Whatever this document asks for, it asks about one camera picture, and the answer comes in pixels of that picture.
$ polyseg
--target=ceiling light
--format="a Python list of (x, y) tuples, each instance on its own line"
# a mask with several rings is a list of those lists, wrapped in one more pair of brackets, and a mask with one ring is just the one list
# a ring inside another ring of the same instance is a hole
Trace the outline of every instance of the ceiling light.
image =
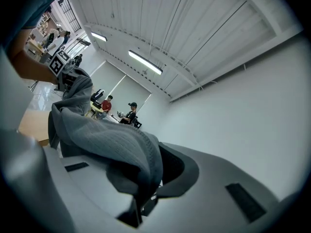
[(129, 50), (128, 54), (134, 59), (143, 63), (145, 66), (149, 67), (152, 71), (156, 72), (157, 74), (161, 75), (161, 73), (163, 72), (162, 69), (158, 68), (157, 66), (155, 66), (154, 64), (152, 64), (150, 61), (146, 60), (145, 58), (141, 57), (137, 53), (134, 53), (133, 51)]
[(97, 33), (94, 33), (94, 32), (91, 32), (92, 36), (96, 37), (96, 38), (99, 38), (101, 39), (102, 41), (107, 41), (107, 38), (105, 36), (102, 36), (100, 34), (97, 34)]

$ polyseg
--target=gray towel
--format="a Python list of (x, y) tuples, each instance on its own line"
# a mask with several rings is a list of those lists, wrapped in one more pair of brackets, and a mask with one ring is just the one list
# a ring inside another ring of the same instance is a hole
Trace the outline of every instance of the gray towel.
[(108, 120), (95, 121), (84, 114), (90, 108), (92, 81), (80, 75), (66, 99), (52, 105), (49, 115), (49, 139), (52, 148), (61, 143), (62, 151), (86, 150), (140, 169), (138, 185), (153, 193), (159, 186), (163, 165), (154, 135), (130, 125)]

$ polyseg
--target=floor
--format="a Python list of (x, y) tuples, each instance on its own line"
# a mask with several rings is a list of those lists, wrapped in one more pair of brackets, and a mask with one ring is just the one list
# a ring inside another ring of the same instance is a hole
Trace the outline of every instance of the floor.
[[(28, 87), (31, 87), (35, 81), (26, 80), (24, 82)], [(56, 85), (48, 82), (38, 82), (33, 94), (34, 97), (30, 102), (28, 109), (37, 111), (50, 111), (52, 104), (62, 100), (63, 92), (54, 91)]]

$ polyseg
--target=black vent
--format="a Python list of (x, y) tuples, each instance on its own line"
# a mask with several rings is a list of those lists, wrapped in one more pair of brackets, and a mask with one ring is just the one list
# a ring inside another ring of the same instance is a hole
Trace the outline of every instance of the black vent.
[(261, 205), (239, 183), (227, 185), (226, 189), (250, 223), (266, 213)]

